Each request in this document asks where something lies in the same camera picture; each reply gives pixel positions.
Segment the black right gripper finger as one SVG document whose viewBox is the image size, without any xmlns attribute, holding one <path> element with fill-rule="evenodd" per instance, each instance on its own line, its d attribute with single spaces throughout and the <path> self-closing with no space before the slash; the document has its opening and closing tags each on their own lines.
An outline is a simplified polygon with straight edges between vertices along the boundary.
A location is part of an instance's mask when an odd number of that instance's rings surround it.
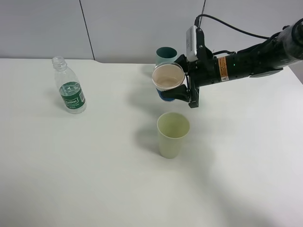
<svg viewBox="0 0 303 227">
<path fill-rule="evenodd" d="M 190 89 L 186 85 L 182 84 L 176 88 L 162 91 L 162 97 L 164 99 L 177 99 L 184 102 L 190 102 Z"/>
<path fill-rule="evenodd" d="M 182 68 L 184 73 L 188 73 L 188 62 L 184 54 L 180 55 L 174 62 Z"/>
</svg>

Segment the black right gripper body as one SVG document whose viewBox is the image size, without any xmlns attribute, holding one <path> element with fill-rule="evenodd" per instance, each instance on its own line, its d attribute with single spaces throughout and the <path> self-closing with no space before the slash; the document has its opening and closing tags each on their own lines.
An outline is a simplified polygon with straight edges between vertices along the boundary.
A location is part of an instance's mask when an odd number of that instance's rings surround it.
<svg viewBox="0 0 303 227">
<path fill-rule="evenodd" d="M 212 59 L 204 58 L 188 64 L 190 84 L 189 107 L 199 107 L 199 88 L 221 82 L 245 78 L 251 75 L 251 57 L 248 53 L 236 53 Z"/>
</svg>

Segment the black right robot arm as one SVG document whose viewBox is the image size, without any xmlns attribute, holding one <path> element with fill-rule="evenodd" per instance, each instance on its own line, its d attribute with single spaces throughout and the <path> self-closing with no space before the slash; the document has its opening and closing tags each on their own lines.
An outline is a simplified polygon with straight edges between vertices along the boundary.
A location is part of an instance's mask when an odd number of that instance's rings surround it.
<svg viewBox="0 0 303 227">
<path fill-rule="evenodd" d="M 178 99 L 187 102 L 190 108 L 196 108 L 202 86 L 272 75 L 303 60 L 302 19 L 264 37 L 264 42 L 238 52 L 211 52 L 205 46 L 204 32 L 198 27 L 201 17 L 197 16 L 187 31 L 187 53 L 175 61 L 183 69 L 187 83 L 159 92 L 162 99 Z"/>
</svg>

